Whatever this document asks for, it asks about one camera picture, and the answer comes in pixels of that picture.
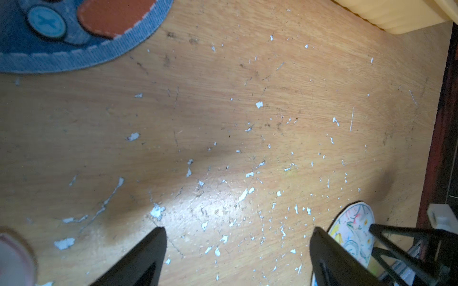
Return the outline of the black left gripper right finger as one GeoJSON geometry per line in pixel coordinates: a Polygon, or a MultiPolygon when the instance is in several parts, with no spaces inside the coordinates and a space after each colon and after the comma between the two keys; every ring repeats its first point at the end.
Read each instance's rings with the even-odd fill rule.
{"type": "Polygon", "coordinates": [[[343,247],[322,228],[314,228],[310,241],[314,286],[381,286],[343,247]]]}

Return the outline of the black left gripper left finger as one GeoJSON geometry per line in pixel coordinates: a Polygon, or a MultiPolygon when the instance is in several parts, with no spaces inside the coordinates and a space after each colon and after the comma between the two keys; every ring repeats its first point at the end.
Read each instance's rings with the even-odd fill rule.
{"type": "Polygon", "coordinates": [[[157,227],[92,285],[157,286],[166,250],[166,230],[157,227]]]}

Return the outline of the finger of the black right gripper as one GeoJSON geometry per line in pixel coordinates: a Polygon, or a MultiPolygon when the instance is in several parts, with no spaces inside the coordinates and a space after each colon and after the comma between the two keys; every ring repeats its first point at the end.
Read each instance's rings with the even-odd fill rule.
{"type": "Polygon", "coordinates": [[[446,230],[373,224],[369,228],[383,246],[372,257],[391,279],[392,286],[456,286],[458,284],[458,235],[446,230]],[[414,244],[403,250],[391,235],[409,237],[414,244]]]}

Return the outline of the yellow plastic storage tray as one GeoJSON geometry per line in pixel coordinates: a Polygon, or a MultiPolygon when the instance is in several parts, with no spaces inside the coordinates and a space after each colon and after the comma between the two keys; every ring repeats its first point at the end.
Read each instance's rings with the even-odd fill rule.
{"type": "Polygon", "coordinates": [[[455,0],[338,0],[339,5],[393,35],[458,22],[455,0]]]}

